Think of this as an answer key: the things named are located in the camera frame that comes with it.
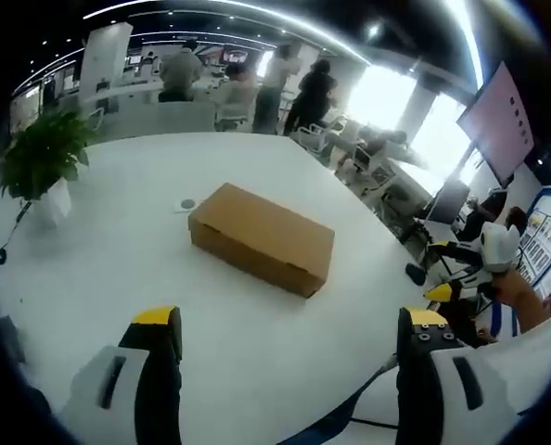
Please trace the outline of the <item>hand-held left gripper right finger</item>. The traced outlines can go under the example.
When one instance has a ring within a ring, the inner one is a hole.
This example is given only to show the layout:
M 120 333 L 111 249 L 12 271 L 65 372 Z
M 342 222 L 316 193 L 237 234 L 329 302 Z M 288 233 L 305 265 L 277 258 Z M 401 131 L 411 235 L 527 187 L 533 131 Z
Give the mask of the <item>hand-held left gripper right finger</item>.
M 506 381 L 435 311 L 402 308 L 398 444 L 498 444 L 519 420 Z

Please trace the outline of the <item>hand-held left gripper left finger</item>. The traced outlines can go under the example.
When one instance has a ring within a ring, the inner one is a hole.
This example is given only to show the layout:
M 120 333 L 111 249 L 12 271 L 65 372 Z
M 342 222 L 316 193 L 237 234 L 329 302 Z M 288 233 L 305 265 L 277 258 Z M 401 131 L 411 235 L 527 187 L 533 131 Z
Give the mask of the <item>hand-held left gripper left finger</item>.
M 178 307 L 138 314 L 72 379 L 59 420 L 81 444 L 180 444 L 182 353 Z

